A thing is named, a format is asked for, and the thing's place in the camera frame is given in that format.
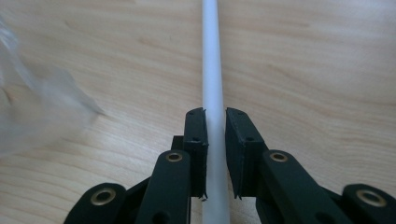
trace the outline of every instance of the mounting hole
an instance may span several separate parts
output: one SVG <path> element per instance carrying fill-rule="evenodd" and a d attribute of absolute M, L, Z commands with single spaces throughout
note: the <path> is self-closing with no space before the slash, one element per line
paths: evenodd
<path fill-rule="evenodd" d="M 99 189 L 91 196 L 91 203 L 93 205 L 101 206 L 110 203 L 115 197 L 116 191 L 114 189 Z"/>
<path fill-rule="evenodd" d="M 168 161 L 181 161 L 183 159 L 183 156 L 179 153 L 172 152 L 166 155 L 166 159 Z"/>
<path fill-rule="evenodd" d="M 166 212 L 158 212 L 152 217 L 152 223 L 154 224 L 166 224 L 170 220 L 170 216 Z"/>
<path fill-rule="evenodd" d="M 356 191 L 356 195 L 360 200 L 375 207 L 385 207 L 387 205 L 387 201 L 372 190 L 359 189 Z"/>
<path fill-rule="evenodd" d="M 288 157 L 285 156 L 284 154 L 280 153 L 280 152 L 274 152 L 270 155 L 271 159 L 273 159 L 273 161 L 287 161 Z"/>
<path fill-rule="evenodd" d="M 334 218 L 332 218 L 329 214 L 318 212 L 315 214 L 315 218 L 317 221 L 323 224 L 333 224 L 335 223 Z"/>

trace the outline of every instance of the white rod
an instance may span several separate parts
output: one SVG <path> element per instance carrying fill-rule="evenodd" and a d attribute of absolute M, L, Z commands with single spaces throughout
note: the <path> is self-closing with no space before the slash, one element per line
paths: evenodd
<path fill-rule="evenodd" d="M 203 101 L 209 141 L 204 224 L 228 224 L 227 167 L 217 0 L 203 0 Z"/>

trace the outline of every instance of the wood grain surface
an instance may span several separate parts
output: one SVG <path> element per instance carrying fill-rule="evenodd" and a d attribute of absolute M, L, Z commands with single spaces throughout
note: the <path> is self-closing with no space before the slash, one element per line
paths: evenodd
<path fill-rule="evenodd" d="M 21 55 L 67 69 L 106 112 L 76 138 L 0 159 L 0 223 L 63 223 L 90 187 L 151 174 L 202 105 L 201 12 L 200 1 L 0 0 Z M 323 187 L 396 196 L 394 1 L 219 0 L 219 27 L 225 106 Z M 229 191 L 232 223 L 259 223 L 254 200 Z M 191 223 L 201 215 L 193 200 Z"/>

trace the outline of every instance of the transparent plastic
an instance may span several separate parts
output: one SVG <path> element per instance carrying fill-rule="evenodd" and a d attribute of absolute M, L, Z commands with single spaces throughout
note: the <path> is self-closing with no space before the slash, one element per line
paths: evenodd
<path fill-rule="evenodd" d="M 0 157 L 69 137 L 102 113 L 67 71 L 25 62 L 17 52 L 0 18 Z"/>

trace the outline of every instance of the black clamp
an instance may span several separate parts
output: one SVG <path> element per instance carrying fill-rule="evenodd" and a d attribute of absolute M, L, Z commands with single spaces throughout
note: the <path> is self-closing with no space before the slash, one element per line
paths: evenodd
<path fill-rule="evenodd" d="M 262 223 L 396 223 L 396 200 L 363 184 L 337 195 L 321 186 L 289 153 L 269 150 L 240 110 L 226 111 L 227 165 L 234 196 L 256 197 Z M 206 197 L 207 132 L 202 108 L 187 113 L 183 136 L 161 154 L 152 176 L 131 189 L 89 189 L 65 224 L 190 223 L 191 197 Z"/>

